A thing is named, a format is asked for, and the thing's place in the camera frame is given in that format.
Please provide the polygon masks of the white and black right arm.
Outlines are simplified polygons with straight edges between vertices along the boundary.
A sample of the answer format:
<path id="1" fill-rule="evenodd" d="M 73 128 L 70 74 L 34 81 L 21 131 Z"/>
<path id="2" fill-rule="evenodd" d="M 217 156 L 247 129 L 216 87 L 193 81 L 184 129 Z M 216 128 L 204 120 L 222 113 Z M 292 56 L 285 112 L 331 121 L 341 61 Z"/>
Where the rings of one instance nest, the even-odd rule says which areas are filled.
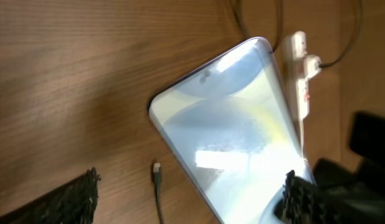
<path id="1" fill-rule="evenodd" d="M 385 118 L 364 111 L 354 114 L 348 146 L 363 160 L 354 172 L 341 165 L 320 159 L 314 169 L 319 186 L 364 183 L 375 191 L 385 192 Z"/>

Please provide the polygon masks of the blue Galaxy smartphone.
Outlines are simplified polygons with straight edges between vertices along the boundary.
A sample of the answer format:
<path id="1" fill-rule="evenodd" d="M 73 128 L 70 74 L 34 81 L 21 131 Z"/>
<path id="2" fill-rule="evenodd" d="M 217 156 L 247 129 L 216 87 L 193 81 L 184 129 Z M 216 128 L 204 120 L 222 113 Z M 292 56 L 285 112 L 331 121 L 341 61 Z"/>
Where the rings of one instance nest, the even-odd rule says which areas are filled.
<path id="1" fill-rule="evenodd" d="M 312 179 L 265 38 L 167 86 L 148 114 L 221 223 L 278 223 L 286 175 Z"/>

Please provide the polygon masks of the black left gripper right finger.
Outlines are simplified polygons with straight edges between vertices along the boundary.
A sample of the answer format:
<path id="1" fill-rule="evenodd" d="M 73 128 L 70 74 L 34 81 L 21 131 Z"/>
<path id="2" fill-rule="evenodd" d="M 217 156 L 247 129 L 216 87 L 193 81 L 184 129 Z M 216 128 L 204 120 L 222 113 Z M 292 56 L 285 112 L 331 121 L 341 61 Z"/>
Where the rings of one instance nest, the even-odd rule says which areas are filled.
<path id="1" fill-rule="evenodd" d="M 317 186 L 291 170 L 273 213 L 289 224 L 385 224 L 385 197 L 360 182 Z"/>

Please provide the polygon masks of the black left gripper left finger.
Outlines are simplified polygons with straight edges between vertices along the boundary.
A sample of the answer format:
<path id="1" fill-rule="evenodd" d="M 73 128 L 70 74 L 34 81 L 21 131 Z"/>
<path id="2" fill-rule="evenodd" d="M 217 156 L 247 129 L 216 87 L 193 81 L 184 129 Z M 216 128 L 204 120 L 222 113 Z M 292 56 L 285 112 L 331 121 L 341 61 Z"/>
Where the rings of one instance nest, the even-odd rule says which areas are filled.
<path id="1" fill-rule="evenodd" d="M 0 224 L 91 224 L 98 204 L 93 167 L 53 191 L 0 217 Z"/>

